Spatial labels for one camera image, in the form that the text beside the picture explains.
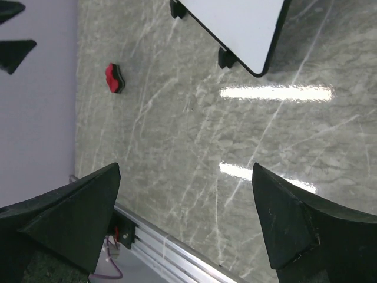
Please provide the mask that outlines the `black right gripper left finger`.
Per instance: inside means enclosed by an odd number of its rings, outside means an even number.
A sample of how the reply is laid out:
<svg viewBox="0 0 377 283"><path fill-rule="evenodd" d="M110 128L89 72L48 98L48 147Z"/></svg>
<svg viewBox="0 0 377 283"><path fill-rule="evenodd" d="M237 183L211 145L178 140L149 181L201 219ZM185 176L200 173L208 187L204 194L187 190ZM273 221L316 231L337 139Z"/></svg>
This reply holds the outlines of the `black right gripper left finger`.
<svg viewBox="0 0 377 283"><path fill-rule="evenodd" d="M120 187L118 163L1 208L1 282L87 282Z"/></svg>

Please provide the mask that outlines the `white whiteboard black frame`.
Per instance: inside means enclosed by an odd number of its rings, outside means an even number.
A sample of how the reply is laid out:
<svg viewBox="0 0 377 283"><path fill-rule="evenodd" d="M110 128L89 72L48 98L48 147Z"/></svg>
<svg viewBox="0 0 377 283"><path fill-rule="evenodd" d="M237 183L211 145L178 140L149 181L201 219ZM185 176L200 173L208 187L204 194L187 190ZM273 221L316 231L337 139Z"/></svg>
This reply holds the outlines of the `white whiteboard black frame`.
<svg viewBox="0 0 377 283"><path fill-rule="evenodd" d="M170 1L173 18L189 14L219 44L218 65L238 62L252 76L269 69L290 8L290 0Z"/></svg>

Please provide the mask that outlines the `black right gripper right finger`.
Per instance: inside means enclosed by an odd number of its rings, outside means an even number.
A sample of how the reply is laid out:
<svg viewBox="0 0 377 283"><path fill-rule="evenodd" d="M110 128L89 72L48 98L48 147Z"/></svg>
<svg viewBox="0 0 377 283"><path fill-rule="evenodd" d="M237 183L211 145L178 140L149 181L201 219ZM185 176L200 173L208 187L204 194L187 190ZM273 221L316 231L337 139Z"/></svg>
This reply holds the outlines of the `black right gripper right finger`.
<svg viewBox="0 0 377 283"><path fill-rule="evenodd" d="M376 216L297 187L255 163L252 186L279 282L376 282Z"/></svg>

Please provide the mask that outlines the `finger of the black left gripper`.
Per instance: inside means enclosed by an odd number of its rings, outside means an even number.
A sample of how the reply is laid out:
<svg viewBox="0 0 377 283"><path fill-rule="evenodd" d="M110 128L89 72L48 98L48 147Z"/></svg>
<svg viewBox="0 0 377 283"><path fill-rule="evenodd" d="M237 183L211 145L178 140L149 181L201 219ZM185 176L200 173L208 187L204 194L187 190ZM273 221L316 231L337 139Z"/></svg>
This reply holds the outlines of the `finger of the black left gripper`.
<svg viewBox="0 0 377 283"><path fill-rule="evenodd" d="M3 24L25 10L25 5L16 1L0 1L0 22Z"/></svg>
<svg viewBox="0 0 377 283"><path fill-rule="evenodd" d="M12 75L36 46L34 40L1 41L1 70Z"/></svg>

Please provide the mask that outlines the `red black whiteboard eraser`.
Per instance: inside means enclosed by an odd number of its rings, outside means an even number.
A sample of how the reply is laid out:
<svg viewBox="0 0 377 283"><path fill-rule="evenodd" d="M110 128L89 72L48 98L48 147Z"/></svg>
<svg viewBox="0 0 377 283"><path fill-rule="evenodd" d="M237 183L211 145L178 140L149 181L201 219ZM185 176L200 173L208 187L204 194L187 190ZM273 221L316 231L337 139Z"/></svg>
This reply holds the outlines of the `red black whiteboard eraser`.
<svg viewBox="0 0 377 283"><path fill-rule="evenodd" d="M109 63L105 71L105 79L112 93L120 94L125 87L125 80L118 64Z"/></svg>

